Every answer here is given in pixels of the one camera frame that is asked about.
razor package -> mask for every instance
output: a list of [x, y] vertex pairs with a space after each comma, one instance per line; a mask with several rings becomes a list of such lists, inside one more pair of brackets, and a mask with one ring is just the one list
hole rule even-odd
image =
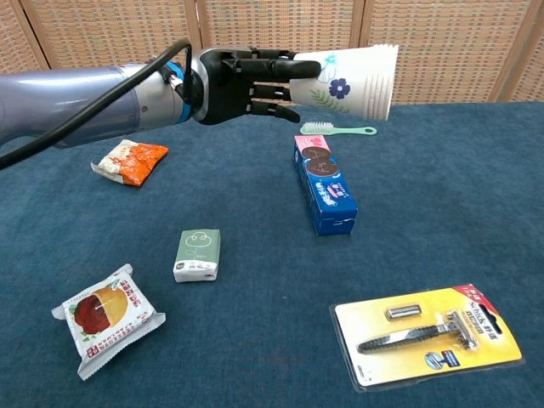
[[504, 319], [472, 285], [331, 306], [355, 390], [523, 361]]

razor blade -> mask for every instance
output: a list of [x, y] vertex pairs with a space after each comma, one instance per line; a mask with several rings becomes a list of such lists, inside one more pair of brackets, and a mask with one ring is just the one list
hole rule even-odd
[[404, 317], [418, 316], [422, 313], [422, 308], [419, 304], [403, 306], [401, 308], [391, 308], [385, 311], [388, 320], [401, 319]]
[[375, 350], [389, 349], [407, 344], [419, 343], [428, 340], [429, 338], [442, 336], [445, 334], [457, 335], [457, 340], [465, 349], [474, 349], [476, 347], [476, 341], [459, 313], [453, 311], [447, 316], [447, 321], [443, 324], [395, 331], [389, 333], [388, 335], [359, 344], [357, 346], [357, 351], [364, 354]]

green packet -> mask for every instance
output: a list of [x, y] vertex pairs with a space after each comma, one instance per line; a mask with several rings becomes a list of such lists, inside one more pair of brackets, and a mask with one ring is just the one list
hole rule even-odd
[[219, 229], [183, 231], [173, 266], [176, 282], [215, 281], [220, 246]]

razor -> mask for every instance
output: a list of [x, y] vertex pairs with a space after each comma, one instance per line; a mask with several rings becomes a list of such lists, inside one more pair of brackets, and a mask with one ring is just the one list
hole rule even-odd
[[456, 311], [450, 312], [447, 316], [447, 321], [443, 324], [395, 331], [386, 336], [381, 336], [359, 344], [357, 346], [357, 351], [364, 354], [375, 350], [419, 343], [428, 340], [429, 338], [445, 334], [457, 335], [457, 339], [465, 349], [474, 349], [476, 347], [476, 341], [468, 330], [465, 322], [462, 320], [462, 317]]

paper cup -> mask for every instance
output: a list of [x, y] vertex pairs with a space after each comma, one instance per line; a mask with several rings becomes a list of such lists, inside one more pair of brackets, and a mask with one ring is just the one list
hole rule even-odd
[[321, 64], [317, 78], [294, 79], [291, 99], [367, 120], [387, 121], [393, 97], [398, 45], [300, 53], [295, 60]]

